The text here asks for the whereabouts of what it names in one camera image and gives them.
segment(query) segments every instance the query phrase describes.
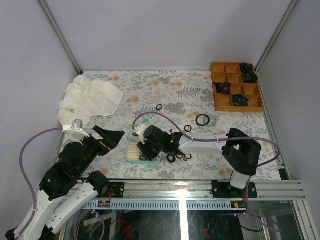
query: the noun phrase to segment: wooden compartment tray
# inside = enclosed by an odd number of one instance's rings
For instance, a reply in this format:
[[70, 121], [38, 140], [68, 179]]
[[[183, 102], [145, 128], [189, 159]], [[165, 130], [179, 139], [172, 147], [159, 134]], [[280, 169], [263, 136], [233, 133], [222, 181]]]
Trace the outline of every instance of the wooden compartment tray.
[[[231, 94], [221, 94], [217, 93], [216, 86], [212, 83], [215, 110], [218, 112], [261, 113], [265, 107], [259, 85], [243, 82], [240, 64], [239, 62], [213, 62], [211, 64], [212, 82], [231, 84]], [[236, 94], [245, 95], [249, 99], [248, 106], [234, 106], [232, 96]]]

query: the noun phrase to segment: rubber ring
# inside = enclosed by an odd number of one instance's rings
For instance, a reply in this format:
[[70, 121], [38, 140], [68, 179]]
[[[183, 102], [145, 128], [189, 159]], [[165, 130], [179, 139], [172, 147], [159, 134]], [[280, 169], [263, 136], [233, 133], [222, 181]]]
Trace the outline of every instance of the rubber ring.
[[192, 126], [190, 126], [190, 125], [185, 125], [185, 126], [184, 126], [184, 130], [185, 130], [187, 133], [190, 133], [191, 130], [192, 130]]
[[139, 157], [139, 159], [141, 160], [141, 161], [147, 161], [148, 159], [146, 158], [146, 159], [141, 159], [141, 158], [143, 158], [144, 156], [140, 156]]
[[164, 106], [162, 106], [162, 104], [158, 104], [155, 109], [157, 109], [158, 111], [160, 111]]
[[188, 159], [188, 160], [192, 159], [192, 155], [191, 155], [191, 154], [188, 154], [188, 155], [190, 155], [190, 158], [187, 158], [187, 157], [186, 157], [187, 155], [184, 155], [184, 158], [185, 158], [185, 159]]
[[166, 156], [166, 159], [168, 160], [169, 163], [172, 163], [172, 164], [176, 161], [176, 157], [175, 157], [175, 156], [167, 155], [167, 156]]
[[[208, 122], [205, 123], [205, 124], [200, 124], [200, 123], [198, 122], [198, 118], [201, 117], [201, 116], [207, 117], [207, 118], [208, 118]], [[207, 126], [207, 125], [210, 123], [210, 117], [209, 117], [207, 114], [200, 114], [200, 115], [198, 115], [198, 116], [195, 118], [195, 123], [196, 123], [198, 126], [201, 126], [201, 127]]]

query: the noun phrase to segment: white towel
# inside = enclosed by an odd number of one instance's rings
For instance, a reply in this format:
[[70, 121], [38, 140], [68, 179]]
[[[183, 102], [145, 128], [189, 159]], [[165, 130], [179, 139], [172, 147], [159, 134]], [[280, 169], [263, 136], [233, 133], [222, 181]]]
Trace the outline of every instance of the white towel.
[[123, 96], [124, 93], [110, 82], [98, 78], [92, 81], [79, 75], [69, 84], [59, 103], [59, 121], [64, 126], [80, 119], [85, 127], [92, 116], [113, 115]]

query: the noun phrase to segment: small black ring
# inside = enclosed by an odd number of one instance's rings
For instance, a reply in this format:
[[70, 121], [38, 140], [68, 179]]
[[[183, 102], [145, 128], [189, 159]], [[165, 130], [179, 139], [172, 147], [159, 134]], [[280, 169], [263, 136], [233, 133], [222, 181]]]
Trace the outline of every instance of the small black ring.
[[184, 155], [184, 158], [188, 160], [192, 159], [192, 155], [191, 154], [188, 154], [188, 155], [190, 155], [190, 158], [187, 158], [187, 155]]
[[[208, 118], [208, 122], [206, 122], [205, 124], [200, 124], [200, 123], [198, 122], [198, 118], [201, 117], [201, 116], [207, 117], [207, 118]], [[209, 117], [207, 114], [200, 114], [200, 115], [198, 115], [198, 116], [195, 118], [195, 123], [196, 123], [198, 126], [201, 126], [201, 127], [207, 126], [207, 125], [210, 123], [210, 117]]]
[[191, 130], [192, 130], [192, 126], [190, 126], [190, 125], [185, 125], [185, 126], [184, 126], [184, 130], [185, 130], [187, 133], [190, 133]]
[[158, 111], [160, 111], [164, 106], [162, 106], [162, 104], [158, 104], [155, 109], [157, 109]]
[[148, 159], [146, 158], [146, 159], [142, 159], [142, 158], [144, 158], [144, 156], [140, 156], [139, 157], [139, 159], [141, 160], [141, 161], [147, 161]]
[[166, 156], [166, 159], [168, 160], [169, 163], [172, 163], [172, 164], [176, 161], [176, 157], [175, 157], [175, 156], [167, 155], [167, 156]]

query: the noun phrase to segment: floral tablecloth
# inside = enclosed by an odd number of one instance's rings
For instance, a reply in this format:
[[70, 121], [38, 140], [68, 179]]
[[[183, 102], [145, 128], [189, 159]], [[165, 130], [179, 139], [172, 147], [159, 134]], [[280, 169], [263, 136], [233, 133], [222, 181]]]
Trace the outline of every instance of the floral tablecloth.
[[[97, 125], [106, 130], [125, 131], [118, 147], [105, 156], [97, 157], [88, 172], [100, 170], [113, 179], [175, 179], [175, 180], [224, 180], [229, 179], [232, 167], [221, 155], [195, 154], [192, 159], [177, 159], [169, 163], [162, 155], [156, 165], [132, 164], [126, 161], [126, 150], [130, 139], [132, 123], [141, 113], [160, 111], [173, 119], [181, 128], [191, 125], [191, 134], [215, 136], [226, 134], [237, 128], [249, 136], [269, 138], [262, 113], [217, 112], [214, 107], [213, 87], [210, 71], [87, 71], [83, 74], [90, 79], [110, 81], [117, 86], [124, 97], [114, 115], [91, 118], [85, 127], [87, 133], [94, 133]], [[210, 116], [207, 126], [195, 123], [199, 114]], [[166, 119], [147, 115], [150, 123], [161, 126], [161, 130], [175, 132], [174, 126]], [[73, 139], [66, 135], [63, 146]], [[274, 155], [270, 144], [263, 142], [260, 161], [262, 163]], [[275, 162], [260, 167], [256, 180], [280, 180]]]

